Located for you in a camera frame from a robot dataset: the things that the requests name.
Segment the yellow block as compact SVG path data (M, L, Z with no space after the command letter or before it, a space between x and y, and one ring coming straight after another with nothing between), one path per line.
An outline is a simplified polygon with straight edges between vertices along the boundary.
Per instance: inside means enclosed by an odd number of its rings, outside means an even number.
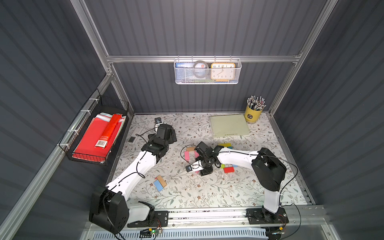
M225 148L232 147L231 143L219 143L218 145L222 146L222 147L225 147Z

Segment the red block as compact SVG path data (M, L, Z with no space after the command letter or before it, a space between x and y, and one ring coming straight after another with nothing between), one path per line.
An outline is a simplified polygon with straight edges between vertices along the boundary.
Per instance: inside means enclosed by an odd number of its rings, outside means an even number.
M235 168L234 167L225 167L225 168L223 168L223 170L224 170L224 173L226 173L226 174L234 173L235 172Z

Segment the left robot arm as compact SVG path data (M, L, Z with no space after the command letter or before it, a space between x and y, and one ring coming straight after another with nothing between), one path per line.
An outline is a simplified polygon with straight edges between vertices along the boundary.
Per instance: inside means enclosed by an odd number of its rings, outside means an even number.
M128 224L143 224L151 227L156 221L155 208L143 201L128 206L130 194L145 174L153 168L177 141L171 125L155 118L155 133L141 148L136 159L112 182L97 187L91 196L89 221L112 233L118 240L124 237L121 231Z

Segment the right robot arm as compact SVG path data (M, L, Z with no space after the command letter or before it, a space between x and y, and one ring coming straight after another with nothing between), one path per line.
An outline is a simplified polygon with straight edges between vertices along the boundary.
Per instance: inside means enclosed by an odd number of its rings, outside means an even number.
M240 151L216 146L211 148L200 142L195 151L199 154L195 163L186 167L187 172L199 172L202 176L213 172L213 166L236 165L255 172L264 190L262 209L269 214L276 214L280 208L280 188L285 179L287 167L267 148L259 151Z

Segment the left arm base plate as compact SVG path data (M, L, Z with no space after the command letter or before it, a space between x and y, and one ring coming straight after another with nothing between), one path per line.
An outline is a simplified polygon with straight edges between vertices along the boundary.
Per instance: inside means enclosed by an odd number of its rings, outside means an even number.
M127 224L128 228L167 227L169 211L151 211L144 221Z

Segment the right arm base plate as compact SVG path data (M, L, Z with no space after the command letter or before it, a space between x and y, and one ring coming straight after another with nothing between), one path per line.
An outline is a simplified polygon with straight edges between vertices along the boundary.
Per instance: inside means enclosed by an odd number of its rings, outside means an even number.
M284 208L279 208L276 213L267 211L264 207L246 209L246 217L250 225L262 224L283 224L289 223L287 213Z

